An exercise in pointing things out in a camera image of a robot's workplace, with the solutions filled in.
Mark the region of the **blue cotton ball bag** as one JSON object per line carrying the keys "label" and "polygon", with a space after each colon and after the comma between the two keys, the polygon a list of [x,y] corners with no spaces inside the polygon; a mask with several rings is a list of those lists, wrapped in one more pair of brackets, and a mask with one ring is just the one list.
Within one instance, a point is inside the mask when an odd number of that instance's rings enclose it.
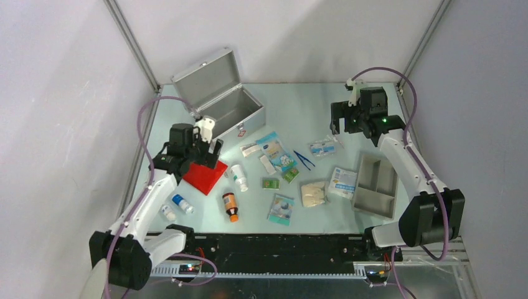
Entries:
{"label": "blue cotton ball bag", "polygon": [[277,171],[282,173],[296,167],[297,162],[292,154],[283,146],[279,135],[275,131],[256,140],[256,144]]}

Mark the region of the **blue plastic tweezers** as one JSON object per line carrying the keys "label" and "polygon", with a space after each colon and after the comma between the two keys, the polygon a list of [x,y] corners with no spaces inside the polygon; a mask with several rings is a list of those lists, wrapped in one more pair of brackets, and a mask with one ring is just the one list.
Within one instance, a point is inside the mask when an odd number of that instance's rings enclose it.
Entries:
{"label": "blue plastic tweezers", "polygon": [[299,161],[301,162],[301,164],[308,170],[310,171],[312,168],[315,167],[315,164],[310,161],[307,157],[303,156],[302,154],[300,154],[298,151],[294,150],[293,151],[294,154],[297,156],[297,158],[299,159]]}

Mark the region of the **red first aid pouch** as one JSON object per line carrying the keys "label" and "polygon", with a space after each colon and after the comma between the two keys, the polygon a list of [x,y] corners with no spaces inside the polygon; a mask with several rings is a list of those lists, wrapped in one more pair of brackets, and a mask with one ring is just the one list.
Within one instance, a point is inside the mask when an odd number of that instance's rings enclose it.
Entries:
{"label": "red first aid pouch", "polygon": [[208,196],[227,168],[228,166],[222,161],[218,161],[214,169],[191,163],[188,172],[182,179],[205,196]]}

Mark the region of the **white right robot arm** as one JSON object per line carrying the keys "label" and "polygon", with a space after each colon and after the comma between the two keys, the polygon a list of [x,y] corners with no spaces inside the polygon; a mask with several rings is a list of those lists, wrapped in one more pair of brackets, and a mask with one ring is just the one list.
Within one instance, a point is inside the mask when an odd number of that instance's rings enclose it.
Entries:
{"label": "white right robot arm", "polygon": [[465,205],[463,193],[438,179],[415,149],[402,118],[389,115],[384,88],[351,90],[355,101],[331,104],[332,133],[361,133],[371,140],[388,159],[410,198],[397,222],[366,229],[370,238],[362,243],[364,256],[378,260],[387,247],[447,244],[457,238]]}

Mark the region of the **clear bandage packet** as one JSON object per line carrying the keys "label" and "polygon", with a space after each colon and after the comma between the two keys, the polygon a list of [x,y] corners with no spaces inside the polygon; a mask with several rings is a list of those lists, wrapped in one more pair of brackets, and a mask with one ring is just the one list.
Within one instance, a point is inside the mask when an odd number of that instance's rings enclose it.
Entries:
{"label": "clear bandage packet", "polygon": [[344,148],[343,143],[334,135],[327,135],[327,137],[309,144],[309,150],[315,157],[336,154],[341,148]]}

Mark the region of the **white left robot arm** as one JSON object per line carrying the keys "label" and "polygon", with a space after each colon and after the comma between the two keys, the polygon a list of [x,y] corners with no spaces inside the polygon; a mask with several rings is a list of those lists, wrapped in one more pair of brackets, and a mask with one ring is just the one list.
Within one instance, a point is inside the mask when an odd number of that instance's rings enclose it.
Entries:
{"label": "white left robot arm", "polygon": [[213,142],[215,121],[203,118],[195,124],[177,123],[169,131],[169,140],[156,156],[148,155],[149,178],[139,197],[132,201],[118,220],[106,231],[90,237],[93,265],[106,263],[103,290],[110,285],[132,290],[142,289],[152,269],[173,255],[192,258],[197,243],[189,238],[190,227],[171,224],[159,235],[146,239],[150,225],[168,197],[174,193],[192,163],[214,169],[223,142]]}

